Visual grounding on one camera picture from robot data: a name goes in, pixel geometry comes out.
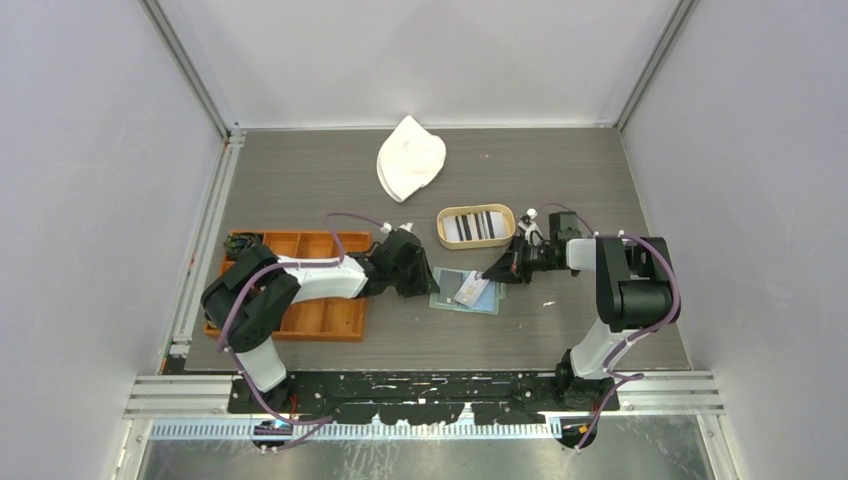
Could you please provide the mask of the grey credit card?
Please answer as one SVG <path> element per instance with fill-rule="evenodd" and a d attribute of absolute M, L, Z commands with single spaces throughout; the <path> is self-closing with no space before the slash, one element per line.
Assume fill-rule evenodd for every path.
<path fill-rule="evenodd" d="M 465 274 L 461 271 L 443 269 L 440 271 L 438 284 L 440 292 L 437 302 L 445 305 L 454 305 L 454 297 L 465 281 Z"/>

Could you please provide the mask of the green card holder wallet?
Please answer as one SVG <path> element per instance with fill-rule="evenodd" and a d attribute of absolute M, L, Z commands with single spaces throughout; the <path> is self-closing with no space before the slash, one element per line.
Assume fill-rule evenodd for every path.
<path fill-rule="evenodd" d="M 505 286 L 482 278 L 477 271 L 436 267 L 433 272 L 439 291 L 430 295 L 433 309 L 497 315 Z"/>

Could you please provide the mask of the white patterned credit card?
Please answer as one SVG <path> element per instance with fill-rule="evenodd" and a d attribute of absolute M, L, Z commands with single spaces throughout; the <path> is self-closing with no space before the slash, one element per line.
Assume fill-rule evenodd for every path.
<path fill-rule="evenodd" d="M 454 297 L 454 301 L 465 307 L 473 307 L 485 292 L 489 280 L 478 271 L 471 271 L 465 277 L 465 281 Z"/>

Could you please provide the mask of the beige oval card tray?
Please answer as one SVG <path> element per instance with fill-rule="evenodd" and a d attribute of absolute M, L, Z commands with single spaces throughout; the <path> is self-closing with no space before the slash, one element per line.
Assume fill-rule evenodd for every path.
<path fill-rule="evenodd" d="M 442 219 L 458 216 L 464 229 L 463 240 L 449 243 L 444 238 Z M 505 246 L 516 233 L 512 210 L 502 204 L 448 207 L 436 218 L 439 241 L 448 250 L 468 250 Z"/>

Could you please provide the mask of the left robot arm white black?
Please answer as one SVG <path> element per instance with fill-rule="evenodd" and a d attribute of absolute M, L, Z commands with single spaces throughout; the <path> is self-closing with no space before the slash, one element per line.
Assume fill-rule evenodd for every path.
<path fill-rule="evenodd" d="M 277 413 L 290 403 L 292 388 L 272 334 L 289 308 L 327 298 L 373 297 L 389 287 L 404 298 L 440 290 L 421 241 L 404 228 L 388 230 L 365 251 L 330 258 L 294 258 L 267 245 L 252 246 L 205 288 L 200 304 L 220 332 L 220 346 L 234 354 L 254 385 L 255 403 Z"/>

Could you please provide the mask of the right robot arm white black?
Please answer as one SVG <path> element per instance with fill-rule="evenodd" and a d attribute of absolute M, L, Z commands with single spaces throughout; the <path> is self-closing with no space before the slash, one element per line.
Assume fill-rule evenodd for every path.
<path fill-rule="evenodd" d="M 549 214 L 543 236 L 535 212 L 521 217 L 505 253 L 483 278 L 529 284 L 537 272 L 595 275 L 597 318 L 589 332 L 566 351 L 546 392 L 567 410 L 599 407 L 625 376 L 617 362 L 640 339 L 677 320 L 681 293 L 665 238 L 581 231 L 573 211 Z"/>

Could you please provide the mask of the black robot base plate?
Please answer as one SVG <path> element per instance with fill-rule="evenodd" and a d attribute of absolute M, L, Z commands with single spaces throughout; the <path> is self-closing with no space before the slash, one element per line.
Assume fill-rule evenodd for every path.
<path fill-rule="evenodd" d="M 477 425 L 540 423 L 546 412 L 616 411 L 610 379 L 583 381 L 545 371 L 300 371 L 259 395 L 243 379 L 232 383 L 227 410 L 273 410 L 300 420 L 412 426 L 451 424 L 469 410 Z"/>

